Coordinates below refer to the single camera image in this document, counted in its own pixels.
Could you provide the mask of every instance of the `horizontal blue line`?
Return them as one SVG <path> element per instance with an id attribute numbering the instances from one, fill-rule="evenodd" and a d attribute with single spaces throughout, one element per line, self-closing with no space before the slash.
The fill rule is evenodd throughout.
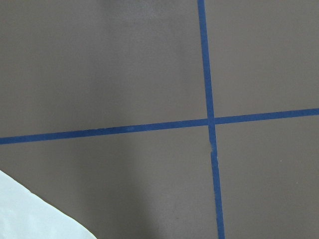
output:
<path id="1" fill-rule="evenodd" d="M 316 108 L 316 109 L 308 109 L 308 110 L 283 111 L 283 112 L 273 112 L 273 113 L 253 114 L 253 115 L 243 115 L 243 116 L 219 117 L 219 118 L 215 118 L 215 124 L 239 123 L 239 122 L 248 122 L 248 121 L 273 120 L 273 119 L 293 118 L 293 117 L 303 117 L 303 116 L 318 116 L 318 115 L 319 115 L 319 108 Z M 196 119 L 196 120 L 194 119 L 194 120 L 174 121 L 174 122 L 165 122 L 165 123 L 151 123 L 151 124 L 121 126 L 121 127 L 112 127 L 112 128 L 98 128 L 98 129 L 87 129 L 87 130 L 79 130 L 79 131 L 4 137 L 4 138 L 0 138 L 0 144 L 45 141 L 45 140 L 55 140 L 55 139 L 64 139 L 64 138 L 80 138 L 80 137 L 90 137 L 90 136 L 99 136 L 99 135 L 108 135 L 108 134 L 142 132 L 142 131 L 170 129 L 170 128 L 185 128 L 185 127 L 195 127 L 195 126 L 205 126 L 205 125 L 208 125 L 207 119 Z"/>
<path id="2" fill-rule="evenodd" d="M 258 120 L 274 120 L 274 119 L 282 119 L 282 118 L 317 116 L 317 115 L 319 115 L 319 108 L 308 109 L 308 110 L 282 111 L 282 112 L 273 112 L 273 113 L 243 115 L 243 116 L 219 117 L 219 118 L 215 118 L 215 124 L 239 123 L 239 122 L 258 121 Z"/>
<path id="3" fill-rule="evenodd" d="M 174 122 L 165 122 L 165 123 L 151 123 L 151 124 L 120 126 L 120 127 L 112 127 L 112 128 L 98 128 L 98 129 L 87 129 L 87 130 L 68 131 L 68 132 L 4 137 L 4 138 L 0 138 L 0 144 L 35 142 L 35 141 L 45 141 L 45 140 L 65 139 L 65 138 L 90 137 L 90 136 L 99 136 L 99 135 L 108 135 L 108 134 L 131 133 L 131 132 L 151 131 L 151 130 L 170 129 L 170 128 L 185 128 L 185 127 L 195 127 L 195 126 L 204 126 L 204 125 L 207 125 L 207 119 L 196 119 L 196 120 L 194 119 L 194 120 L 174 121 Z"/>

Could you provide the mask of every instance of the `gray square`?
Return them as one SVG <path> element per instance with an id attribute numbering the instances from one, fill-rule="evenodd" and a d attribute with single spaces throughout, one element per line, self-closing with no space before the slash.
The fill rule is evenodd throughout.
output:
<path id="1" fill-rule="evenodd" d="M 217 117 L 319 107 L 317 0 L 208 0 Z"/>
<path id="2" fill-rule="evenodd" d="M 206 117 L 195 1 L 0 9 L 0 137 Z"/>
<path id="3" fill-rule="evenodd" d="M 228 239 L 319 238 L 319 117 L 217 126 Z"/>
<path id="4" fill-rule="evenodd" d="M 0 145 L 0 170 L 98 239 L 217 238 L 207 132 Z"/>

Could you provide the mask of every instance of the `white curved edge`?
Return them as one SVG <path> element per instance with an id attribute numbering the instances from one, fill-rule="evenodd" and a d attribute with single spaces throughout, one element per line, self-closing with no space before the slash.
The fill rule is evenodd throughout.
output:
<path id="1" fill-rule="evenodd" d="M 96 239 L 84 226 L 0 171 L 0 238 Z"/>

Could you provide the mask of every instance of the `blue tape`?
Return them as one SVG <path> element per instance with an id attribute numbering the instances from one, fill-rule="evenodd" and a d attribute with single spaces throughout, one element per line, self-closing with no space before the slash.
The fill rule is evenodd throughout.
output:
<path id="1" fill-rule="evenodd" d="M 25 135 L 25 136 L 4 137 L 4 138 L 0 138 L 0 144 L 45 141 L 45 140 L 65 139 L 65 138 L 90 137 L 90 136 L 98 136 L 98 135 L 131 133 L 131 132 L 151 131 L 151 130 L 170 129 L 170 128 L 185 128 L 185 127 L 195 127 L 195 126 L 205 126 L 205 125 L 207 125 L 207 119 L 196 119 L 196 120 L 194 119 L 194 120 L 174 121 L 174 122 L 165 122 L 165 123 L 151 123 L 151 124 L 121 126 L 121 127 L 112 127 L 112 128 L 98 128 L 98 129 L 87 129 L 87 130 L 58 132 L 58 133 L 44 133 L 44 134 L 34 134 L 34 135 Z"/>
<path id="2" fill-rule="evenodd" d="M 258 120 L 273 120 L 273 119 L 317 116 L 317 115 L 319 115 L 319 108 L 308 109 L 308 110 L 282 111 L 282 112 L 273 112 L 273 113 L 243 115 L 243 116 L 220 117 L 220 118 L 215 118 L 215 124 L 238 123 L 238 122 L 258 121 Z"/>
<path id="3" fill-rule="evenodd" d="M 222 207 L 222 199 L 221 199 L 220 178 L 219 178 L 218 157 L 217 157 L 214 103 L 213 103 L 213 93 L 212 93 L 212 86 L 211 86 L 208 38 L 207 38 L 207 29 L 206 29 L 206 14 L 205 14 L 204 0 L 198 0 L 197 5 L 198 5 L 198 15 L 199 15 L 199 27 L 200 27 L 202 58 L 203 58 L 204 80 L 205 80 L 209 141 L 210 141 L 211 148 L 212 148 L 211 164 L 212 164 L 212 172 L 213 172 L 213 186 L 214 186 L 214 194 L 215 194 L 217 230 L 218 230 L 218 238 L 225 239 L 223 207 Z"/>

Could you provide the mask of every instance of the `vertical blue line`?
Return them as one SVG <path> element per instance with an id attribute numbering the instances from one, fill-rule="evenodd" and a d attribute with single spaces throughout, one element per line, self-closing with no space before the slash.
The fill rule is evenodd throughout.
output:
<path id="1" fill-rule="evenodd" d="M 204 79 L 205 79 L 209 141 L 212 148 L 211 165 L 212 165 L 212 171 L 213 171 L 213 185 L 214 185 L 214 194 L 215 194 L 217 230 L 218 230 L 218 238 L 225 239 L 223 207 L 222 207 L 222 200 L 221 200 L 220 179 L 219 179 L 218 158 L 217 158 L 214 103 L 213 103 L 213 93 L 212 93 L 212 86 L 211 86 L 208 39 L 207 39 L 207 29 L 206 29 L 205 2 L 204 0 L 197 0 L 197 4 L 198 4 L 198 15 L 199 15 L 199 26 L 200 26 L 201 51 L 202 51 Z"/>

